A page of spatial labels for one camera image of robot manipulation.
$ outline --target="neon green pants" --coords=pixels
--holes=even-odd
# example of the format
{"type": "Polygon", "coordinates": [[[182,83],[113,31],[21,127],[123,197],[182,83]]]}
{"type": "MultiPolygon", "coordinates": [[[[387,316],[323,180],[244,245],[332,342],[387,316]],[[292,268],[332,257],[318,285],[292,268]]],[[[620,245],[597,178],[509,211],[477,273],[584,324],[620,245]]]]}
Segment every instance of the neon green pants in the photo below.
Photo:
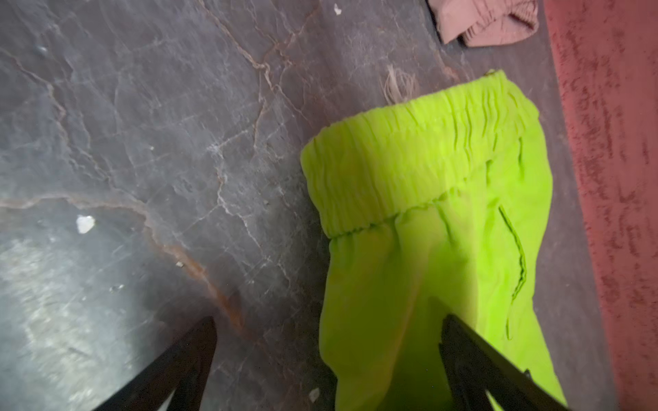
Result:
{"type": "Polygon", "coordinates": [[[532,310],[551,172],[538,111],[504,73],[333,124],[301,163],[331,239],[320,353],[336,410],[449,410],[448,312],[564,402],[532,310]]]}

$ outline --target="elastic waistband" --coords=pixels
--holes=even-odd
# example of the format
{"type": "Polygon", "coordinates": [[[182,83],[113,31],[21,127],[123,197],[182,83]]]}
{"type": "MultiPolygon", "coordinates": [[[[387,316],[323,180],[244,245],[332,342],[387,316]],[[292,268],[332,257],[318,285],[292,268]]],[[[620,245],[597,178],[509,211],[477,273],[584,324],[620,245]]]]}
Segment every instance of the elastic waistband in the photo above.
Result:
{"type": "Polygon", "coordinates": [[[538,122],[502,71],[322,129],[301,166],[325,234],[367,228],[437,199],[538,122]]]}

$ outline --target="red rug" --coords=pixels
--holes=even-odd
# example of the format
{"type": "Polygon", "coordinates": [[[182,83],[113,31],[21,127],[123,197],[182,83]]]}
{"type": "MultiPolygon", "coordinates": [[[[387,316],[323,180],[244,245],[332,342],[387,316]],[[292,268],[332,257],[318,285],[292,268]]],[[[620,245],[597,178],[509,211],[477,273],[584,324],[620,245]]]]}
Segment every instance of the red rug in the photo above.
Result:
{"type": "Polygon", "coordinates": [[[620,405],[658,410],[658,1],[545,9],[620,405]]]}

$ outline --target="gray marble floor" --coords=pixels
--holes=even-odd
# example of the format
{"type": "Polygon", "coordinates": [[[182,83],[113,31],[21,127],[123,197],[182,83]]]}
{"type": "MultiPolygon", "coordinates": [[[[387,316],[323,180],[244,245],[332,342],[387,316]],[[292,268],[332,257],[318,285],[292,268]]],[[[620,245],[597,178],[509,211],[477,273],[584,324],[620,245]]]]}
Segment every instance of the gray marble floor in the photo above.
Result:
{"type": "Polygon", "coordinates": [[[423,93],[502,68],[537,104],[555,188],[536,311],[572,407],[615,409],[543,17],[465,49],[423,0],[0,2],[0,408],[92,409],[210,314],[204,410],[331,409],[299,151],[385,105],[388,64],[423,93]]]}

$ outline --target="brown stain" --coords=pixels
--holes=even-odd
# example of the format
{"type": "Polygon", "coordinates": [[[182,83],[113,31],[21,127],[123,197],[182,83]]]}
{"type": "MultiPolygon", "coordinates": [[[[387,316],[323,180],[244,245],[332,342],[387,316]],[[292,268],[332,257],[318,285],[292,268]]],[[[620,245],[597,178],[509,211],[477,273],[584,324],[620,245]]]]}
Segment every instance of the brown stain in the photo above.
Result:
{"type": "Polygon", "coordinates": [[[185,250],[179,245],[165,245],[162,246],[162,250],[167,254],[172,255],[177,261],[183,263],[183,271],[185,271],[190,277],[206,284],[208,292],[215,303],[228,317],[233,328],[239,334],[242,334],[245,326],[242,313],[230,303],[229,298],[219,288],[210,282],[206,269],[200,263],[190,258],[185,250]]]}
{"type": "Polygon", "coordinates": [[[144,218],[143,232],[147,240],[157,249],[171,256],[175,261],[183,263],[183,269],[191,278],[203,282],[208,289],[210,296],[213,298],[215,304],[221,309],[222,313],[226,315],[235,331],[246,336],[244,328],[244,319],[239,309],[230,303],[230,299],[222,293],[222,291],[213,285],[208,277],[206,269],[194,259],[188,256],[183,247],[179,245],[165,245],[159,240],[159,236],[155,233],[157,227],[156,221],[147,209],[146,205],[134,199],[127,199],[117,195],[111,199],[96,199],[90,198],[85,195],[70,194],[70,193],[52,193],[31,199],[9,199],[0,201],[0,208],[13,208],[13,209],[26,209],[33,207],[44,200],[64,200],[79,209],[89,208],[109,208],[109,209],[122,209],[132,211],[139,214],[144,218]]]}
{"type": "Polygon", "coordinates": [[[445,74],[448,78],[451,78],[455,83],[459,83],[461,79],[459,78],[459,73],[457,71],[450,67],[450,66],[444,66],[442,68],[443,74],[445,74]]]}

